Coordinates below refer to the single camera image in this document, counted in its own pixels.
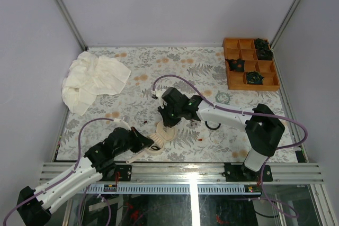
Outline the black flower orange dots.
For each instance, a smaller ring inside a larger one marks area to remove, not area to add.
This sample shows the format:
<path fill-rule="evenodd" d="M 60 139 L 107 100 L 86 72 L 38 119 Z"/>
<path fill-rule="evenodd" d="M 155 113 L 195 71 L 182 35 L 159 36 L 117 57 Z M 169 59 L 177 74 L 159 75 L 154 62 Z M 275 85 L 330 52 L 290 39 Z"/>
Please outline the black flower orange dots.
<path fill-rule="evenodd" d="M 235 72 L 244 72 L 244 66 L 245 66 L 245 61 L 242 60 L 241 58 L 238 59 L 226 59 L 226 62 L 229 66 L 230 71 L 235 71 Z"/>

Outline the black flower yellow green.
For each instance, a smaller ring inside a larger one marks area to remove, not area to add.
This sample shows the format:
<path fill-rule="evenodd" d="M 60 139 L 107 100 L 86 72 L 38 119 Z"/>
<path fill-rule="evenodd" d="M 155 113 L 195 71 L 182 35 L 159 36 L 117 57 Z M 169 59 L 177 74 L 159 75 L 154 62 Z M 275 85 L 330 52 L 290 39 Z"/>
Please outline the black flower yellow green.
<path fill-rule="evenodd" d="M 262 85 L 264 77 L 257 71 L 247 72 L 245 74 L 246 82 L 249 85 Z"/>

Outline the floral patterned table mat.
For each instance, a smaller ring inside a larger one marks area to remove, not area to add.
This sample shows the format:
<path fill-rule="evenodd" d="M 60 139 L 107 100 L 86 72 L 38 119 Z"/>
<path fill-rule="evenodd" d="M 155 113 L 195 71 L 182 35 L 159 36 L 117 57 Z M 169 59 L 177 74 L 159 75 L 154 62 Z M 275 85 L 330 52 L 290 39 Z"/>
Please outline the floral patterned table mat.
<path fill-rule="evenodd" d="M 115 128 L 114 118 L 124 119 L 143 135 L 154 133 L 162 118 L 157 111 L 158 102 L 151 97 L 153 84 L 157 88 L 173 86 L 187 96 L 200 92 L 211 102 L 230 106 L 252 109 L 262 103 L 274 114 L 284 114 L 278 92 L 228 89 L 221 47 L 92 48 L 90 52 L 116 58 L 131 70 L 131 75 L 120 94 L 98 96 L 82 116 L 69 114 L 59 141 L 57 161 L 76 160 L 104 140 Z M 242 162 L 250 149 L 246 133 L 228 125 L 182 120 L 175 129 L 175 138 L 162 153 L 145 156 L 143 160 Z M 216 130 L 225 136 L 220 144 L 209 140 L 209 133 Z"/>

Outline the aluminium front rail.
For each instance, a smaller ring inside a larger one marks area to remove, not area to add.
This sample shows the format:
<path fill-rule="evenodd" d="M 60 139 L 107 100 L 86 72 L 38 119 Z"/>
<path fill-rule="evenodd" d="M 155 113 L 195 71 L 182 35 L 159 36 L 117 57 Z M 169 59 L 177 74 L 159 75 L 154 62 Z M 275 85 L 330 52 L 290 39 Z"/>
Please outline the aluminium front rail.
<path fill-rule="evenodd" d="M 316 163 L 268 163 L 271 184 L 323 184 L 324 178 Z M 223 163 L 153 163 L 132 164 L 132 183 L 186 183 L 196 179 L 199 183 L 225 182 Z"/>

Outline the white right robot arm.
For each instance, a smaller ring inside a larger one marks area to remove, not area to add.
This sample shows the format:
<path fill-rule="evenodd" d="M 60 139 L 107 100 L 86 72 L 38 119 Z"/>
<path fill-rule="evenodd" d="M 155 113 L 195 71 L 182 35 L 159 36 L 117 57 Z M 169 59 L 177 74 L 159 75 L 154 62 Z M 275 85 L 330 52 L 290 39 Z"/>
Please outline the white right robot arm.
<path fill-rule="evenodd" d="M 264 104 L 258 104 L 249 114 L 237 107 L 222 110 L 221 104 L 209 104 L 200 95 L 187 97 L 174 87 L 155 90 L 154 98 L 160 100 L 158 111 L 168 128 L 186 119 L 225 124 L 247 134 L 251 149 L 244 162 L 225 169 L 226 179 L 233 182 L 259 180 L 264 162 L 275 154 L 285 131 L 283 123 Z"/>

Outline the black fabric flower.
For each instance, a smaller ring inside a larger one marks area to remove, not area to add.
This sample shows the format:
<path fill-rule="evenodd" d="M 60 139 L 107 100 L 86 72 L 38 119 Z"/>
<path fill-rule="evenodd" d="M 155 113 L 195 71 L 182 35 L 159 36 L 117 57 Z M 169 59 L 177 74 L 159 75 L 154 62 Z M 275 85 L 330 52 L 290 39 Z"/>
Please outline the black fabric flower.
<path fill-rule="evenodd" d="M 270 49 L 259 48 L 256 50 L 258 60 L 271 61 L 273 59 L 273 52 Z"/>
<path fill-rule="evenodd" d="M 256 49 L 270 49 L 270 44 L 266 39 L 257 38 L 254 40 L 254 45 Z"/>

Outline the beige round jewelry case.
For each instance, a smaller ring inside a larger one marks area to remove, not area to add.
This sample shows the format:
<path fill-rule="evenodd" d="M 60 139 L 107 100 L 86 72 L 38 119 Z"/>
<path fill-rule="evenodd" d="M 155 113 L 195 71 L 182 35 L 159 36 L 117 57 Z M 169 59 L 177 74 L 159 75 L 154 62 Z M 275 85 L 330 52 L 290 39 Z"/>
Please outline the beige round jewelry case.
<path fill-rule="evenodd" d="M 163 121 L 160 121 L 156 126 L 155 133 L 152 133 L 148 138 L 154 142 L 149 148 L 137 153 L 134 157 L 126 161 L 127 164 L 131 164 L 145 156 L 156 156 L 165 150 L 166 144 L 172 141 L 176 136 L 175 127 L 166 127 Z"/>

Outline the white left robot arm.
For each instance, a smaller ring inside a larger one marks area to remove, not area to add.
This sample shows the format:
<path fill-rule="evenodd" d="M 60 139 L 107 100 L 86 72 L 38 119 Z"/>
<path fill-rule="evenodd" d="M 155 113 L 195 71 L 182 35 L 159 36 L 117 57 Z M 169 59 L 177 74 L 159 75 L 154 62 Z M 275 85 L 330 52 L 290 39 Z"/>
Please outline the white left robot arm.
<path fill-rule="evenodd" d="M 45 225 L 58 208 L 86 186 L 115 177 L 114 158 L 126 151 L 138 153 L 154 141 L 135 128 L 116 128 L 103 141 L 90 147 L 73 166 L 35 188 L 19 192 L 16 210 L 25 225 Z"/>

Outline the wooden compartment tray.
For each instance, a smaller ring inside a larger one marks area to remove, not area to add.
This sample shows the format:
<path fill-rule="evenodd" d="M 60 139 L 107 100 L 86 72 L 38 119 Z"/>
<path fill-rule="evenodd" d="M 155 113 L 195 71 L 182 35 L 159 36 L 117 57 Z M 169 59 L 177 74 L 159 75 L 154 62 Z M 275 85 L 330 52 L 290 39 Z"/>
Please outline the wooden compartment tray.
<path fill-rule="evenodd" d="M 224 38 L 224 56 L 227 85 L 231 90 L 241 91 L 277 91 L 280 88 L 274 59 L 258 60 L 254 40 L 256 38 Z M 226 59 L 241 58 L 245 61 L 244 72 L 230 71 Z M 246 82 L 247 72 L 257 71 L 263 77 L 262 85 L 249 85 Z"/>

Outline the black fabric flower top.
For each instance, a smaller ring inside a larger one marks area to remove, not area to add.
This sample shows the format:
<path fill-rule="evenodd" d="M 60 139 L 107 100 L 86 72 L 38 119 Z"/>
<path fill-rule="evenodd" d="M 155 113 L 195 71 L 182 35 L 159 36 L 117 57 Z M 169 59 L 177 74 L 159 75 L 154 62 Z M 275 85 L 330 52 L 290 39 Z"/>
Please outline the black fabric flower top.
<path fill-rule="evenodd" d="M 257 38 L 254 40 L 254 45 L 256 49 L 270 49 L 270 44 L 266 39 Z"/>

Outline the crumpled white cloth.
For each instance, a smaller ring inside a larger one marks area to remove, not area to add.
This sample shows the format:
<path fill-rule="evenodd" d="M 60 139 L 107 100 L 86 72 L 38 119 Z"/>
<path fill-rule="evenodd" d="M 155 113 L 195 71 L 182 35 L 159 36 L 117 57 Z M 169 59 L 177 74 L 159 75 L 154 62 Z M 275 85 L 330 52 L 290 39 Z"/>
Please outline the crumpled white cloth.
<path fill-rule="evenodd" d="M 131 70 L 120 61 L 84 51 L 72 62 L 63 80 L 63 102 L 71 113 L 82 116 L 97 96 L 120 94 L 130 74 Z"/>

